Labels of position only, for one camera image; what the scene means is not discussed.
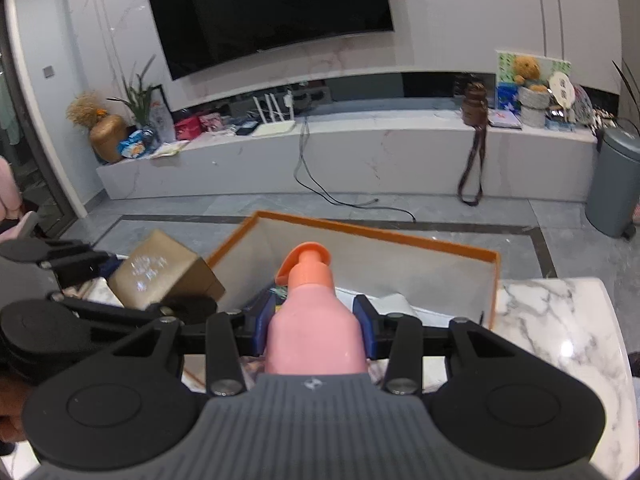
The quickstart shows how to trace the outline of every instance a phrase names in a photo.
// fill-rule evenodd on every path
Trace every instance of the door frame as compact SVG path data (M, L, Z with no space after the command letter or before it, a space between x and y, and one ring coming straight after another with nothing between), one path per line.
M45 180L49 181L50 178L54 177L54 184L57 183L62 192L65 195L66 201L69 202L71 208L73 209L73 213L78 218L85 218L87 216L87 211L82 201L80 200L76 190L74 189L71 181L69 180L60 159L58 158L58 154L56 153L56 149L53 146L53 142L51 140L51 136L47 131L47 127L44 123L44 119L42 118L42 114L40 113L40 107L38 106L38 101L36 99L35 92L33 91L33 86L31 85L31 77L29 76L29 72L27 70L27 63L24 59L24 52L22 50L22 43L20 42L20 28L18 26L18 12L15 5L15 0L4 0L4 16L6 19L6 28L9 34L9 47L11 49L11 61L13 61L15 72L18 76L18 81L20 83L20 89L22 90L22 97L25 101L28 117L27 123L31 123L33 125L33 129L35 134L40 141L40 148L42 150L42 155L46 157L46 161L48 164L44 164L42 168L39 168L42 172ZM20 118L23 113L23 110L16 110L16 113ZM36 160L36 163L40 165L38 158L39 152L37 148L34 150L34 147L31 147L33 156ZM47 182L47 185L52 188L50 182Z

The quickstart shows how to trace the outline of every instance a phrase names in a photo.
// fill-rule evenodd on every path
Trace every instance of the brown leather bag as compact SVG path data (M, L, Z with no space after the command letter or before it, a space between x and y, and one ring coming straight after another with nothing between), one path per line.
M466 86L465 99L462 102L462 120L467 126L473 126L476 130L474 143L469 151L466 161L466 168L458 183L458 198L461 202L469 206L477 206L482 198L482 170L484 169L484 156L486 153L486 125L488 123L489 107L486 100L486 89L479 82L469 83ZM480 155L480 175L478 182L478 192L473 200L465 200L462 197L462 190L471 173L471 168L476 160L476 154Z

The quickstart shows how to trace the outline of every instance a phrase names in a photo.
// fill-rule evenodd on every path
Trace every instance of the wicker vase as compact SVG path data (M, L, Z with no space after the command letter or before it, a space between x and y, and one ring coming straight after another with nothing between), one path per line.
M107 162L118 162L118 143L127 138L127 124L119 115L109 115L100 120L89 133L95 153Z

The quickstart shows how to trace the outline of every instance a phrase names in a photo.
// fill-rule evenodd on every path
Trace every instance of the human hand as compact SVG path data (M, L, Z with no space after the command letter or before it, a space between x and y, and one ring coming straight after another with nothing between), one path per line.
M0 440L3 442L26 439L22 428L22 407L31 389L16 375L0 375Z

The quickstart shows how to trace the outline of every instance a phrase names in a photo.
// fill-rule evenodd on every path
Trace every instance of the screw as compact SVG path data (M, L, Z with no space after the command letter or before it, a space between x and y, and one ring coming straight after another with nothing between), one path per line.
M220 379L210 386L210 390L219 397L232 397L242 391L242 384L235 379Z
M386 389L394 395L411 395L418 390L418 385L411 379L400 377L391 379L386 384Z

